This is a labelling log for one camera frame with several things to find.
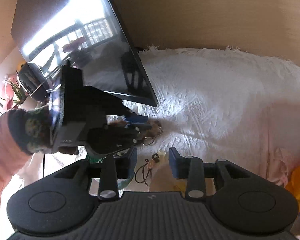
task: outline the potted plant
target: potted plant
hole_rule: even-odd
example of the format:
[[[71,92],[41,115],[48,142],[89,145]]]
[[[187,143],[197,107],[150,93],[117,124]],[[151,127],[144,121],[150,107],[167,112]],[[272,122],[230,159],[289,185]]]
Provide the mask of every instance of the potted plant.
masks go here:
[[[19,108],[28,97],[28,94],[20,86],[17,74],[5,75],[2,83],[1,99],[5,101],[2,107],[3,111]]]

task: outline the ribbed rubber surface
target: ribbed rubber surface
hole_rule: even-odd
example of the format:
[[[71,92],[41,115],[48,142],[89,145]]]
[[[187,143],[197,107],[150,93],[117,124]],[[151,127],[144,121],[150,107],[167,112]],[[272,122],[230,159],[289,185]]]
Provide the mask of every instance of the ribbed rubber surface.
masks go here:
[[[11,240],[40,239],[15,233]],[[184,200],[178,192],[125,192],[116,202],[101,204],[80,228],[44,239],[64,240],[295,240],[288,232],[253,237],[218,224],[205,205]]]

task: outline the blue object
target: blue object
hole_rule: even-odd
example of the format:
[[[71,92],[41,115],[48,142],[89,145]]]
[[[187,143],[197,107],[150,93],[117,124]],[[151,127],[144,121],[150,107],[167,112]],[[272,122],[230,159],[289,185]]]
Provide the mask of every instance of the blue object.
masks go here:
[[[149,120],[149,117],[146,115],[138,115],[138,114],[133,114],[129,117],[125,117],[123,120],[128,122],[129,124],[132,123],[146,123]]]

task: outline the pink sleeve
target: pink sleeve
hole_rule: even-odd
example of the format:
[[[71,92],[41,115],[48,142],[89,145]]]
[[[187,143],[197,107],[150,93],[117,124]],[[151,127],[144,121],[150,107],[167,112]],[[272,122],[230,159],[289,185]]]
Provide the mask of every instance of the pink sleeve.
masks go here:
[[[0,116],[0,198],[2,190],[28,161],[29,155],[20,150],[8,127],[9,112]]]

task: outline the monitor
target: monitor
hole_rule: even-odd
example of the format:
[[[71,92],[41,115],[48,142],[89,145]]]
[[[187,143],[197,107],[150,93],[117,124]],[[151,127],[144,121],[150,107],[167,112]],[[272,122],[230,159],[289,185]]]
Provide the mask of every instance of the monitor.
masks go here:
[[[50,74],[70,60],[83,85],[157,106],[146,71],[111,0],[18,0],[11,35],[33,73]]]

